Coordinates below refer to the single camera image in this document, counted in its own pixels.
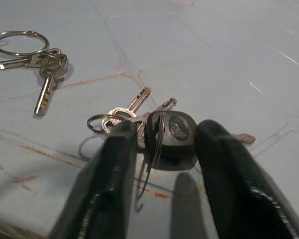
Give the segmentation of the long silver flat key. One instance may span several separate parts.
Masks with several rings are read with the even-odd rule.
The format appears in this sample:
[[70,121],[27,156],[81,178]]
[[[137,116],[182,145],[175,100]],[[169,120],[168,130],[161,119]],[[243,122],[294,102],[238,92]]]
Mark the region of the long silver flat key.
[[31,68],[40,68],[43,60],[47,57],[52,57],[56,54],[61,54],[62,51],[59,48],[52,48],[40,53],[35,53],[33,55],[24,56],[18,59],[0,61],[0,70],[6,70],[11,68],[18,67],[31,67]]

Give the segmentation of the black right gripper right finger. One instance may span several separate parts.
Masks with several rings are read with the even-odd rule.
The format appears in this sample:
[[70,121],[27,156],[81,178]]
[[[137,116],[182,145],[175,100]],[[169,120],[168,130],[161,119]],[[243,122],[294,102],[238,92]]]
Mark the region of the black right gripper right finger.
[[200,122],[196,152],[219,239],[299,239],[299,216],[225,127]]

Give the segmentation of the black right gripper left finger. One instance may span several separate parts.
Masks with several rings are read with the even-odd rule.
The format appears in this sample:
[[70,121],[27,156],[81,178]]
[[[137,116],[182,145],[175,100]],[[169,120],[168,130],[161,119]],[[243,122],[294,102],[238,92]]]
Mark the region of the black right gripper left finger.
[[126,239],[137,127],[123,121],[78,174],[48,239]]

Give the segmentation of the silver key with oval head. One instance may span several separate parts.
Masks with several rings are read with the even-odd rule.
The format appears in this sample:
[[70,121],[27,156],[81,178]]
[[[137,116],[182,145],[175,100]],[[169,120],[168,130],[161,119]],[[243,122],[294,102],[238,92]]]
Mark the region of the silver key with oval head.
[[35,109],[34,115],[42,117],[45,115],[51,91],[56,79],[63,77],[68,69],[68,57],[65,54],[56,54],[54,57],[49,56],[43,60],[39,74],[44,79]]

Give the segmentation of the black plastic head car key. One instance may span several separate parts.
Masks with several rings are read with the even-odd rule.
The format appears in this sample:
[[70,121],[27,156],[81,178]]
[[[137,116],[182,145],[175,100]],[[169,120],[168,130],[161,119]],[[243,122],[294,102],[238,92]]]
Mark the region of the black plastic head car key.
[[254,141],[248,134],[231,134],[215,120],[196,123],[180,111],[152,112],[145,129],[148,168],[157,169],[196,157],[205,171],[226,160],[249,157],[245,145]]

